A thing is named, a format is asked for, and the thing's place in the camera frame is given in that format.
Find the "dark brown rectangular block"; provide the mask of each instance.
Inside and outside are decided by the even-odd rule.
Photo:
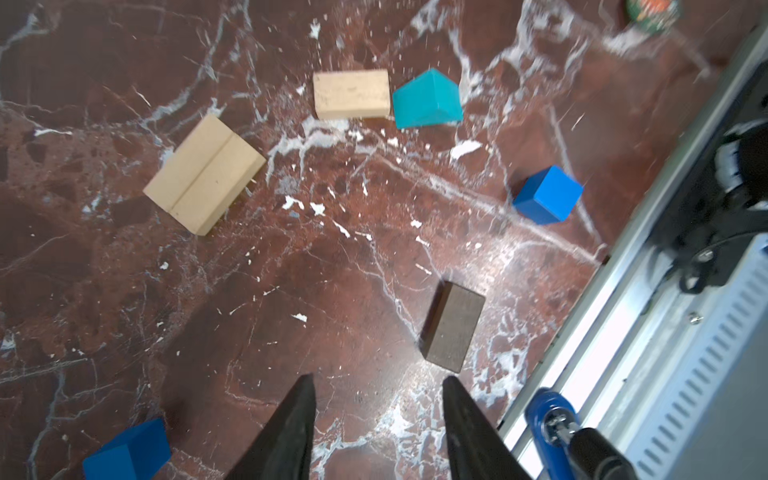
[[[485,297],[447,282],[424,341],[424,358],[460,373]]]

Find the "beige wooden block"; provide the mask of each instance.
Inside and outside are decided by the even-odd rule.
[[[144,194],[169,211],[233,136],[236,134],[221,120],[207,115],[144,188]]]
[[[265,163],[245,140],[232,136],[168,213],[190,232],[205,235]]]
[[[387,70],[315,73],[315,112],[320,120],[386,117],[391,107]]]

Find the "black mechanical part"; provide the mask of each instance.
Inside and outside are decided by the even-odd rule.
[[[714,158],[735,124],[766,118],[762,105],[768,95],[768,62],[761,64],[739,93],[659,219],[652,237],[656,244],[676,254],[675,268],[682,271],[680,288],[700,293],[707,286],[723,286],[730,279],[752,237],[768,230],[768,212],[748,210],[764,194],[766,153],[758,128],[755,138],[740,147],[740,173],[744,184],[726,193],[716,178]]]
[[[568,459],[589,480],[637,480],[632,464],[595,429],[573,433]]]
[[[312,375],[301,376],[227,480],[307,480],[315,411]]]
[[[442,383],[442,404],[453,480],[531,480],[454,376]]]

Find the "bolt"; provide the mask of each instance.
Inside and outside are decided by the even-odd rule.
[[[688,321],[691,325],[698,325],[703,319],[704,317],[702,317],[698,312],[688,313]]]
[[[715,253],[710,249],[706,249],[705,251],[696,255],[696,261],[699,263],[711,262],[714,257]]]

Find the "brown block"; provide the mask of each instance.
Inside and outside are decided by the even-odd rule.
[[[315,112],[320,120],[371,118],[389,115],[387,70],[315,73]]]
[[[460,373],[485,297],[447,282],[424,335],[424,358]]]
[[[144,193],[190,232],[205,235],[265,163],[245,140],[208,115]]]

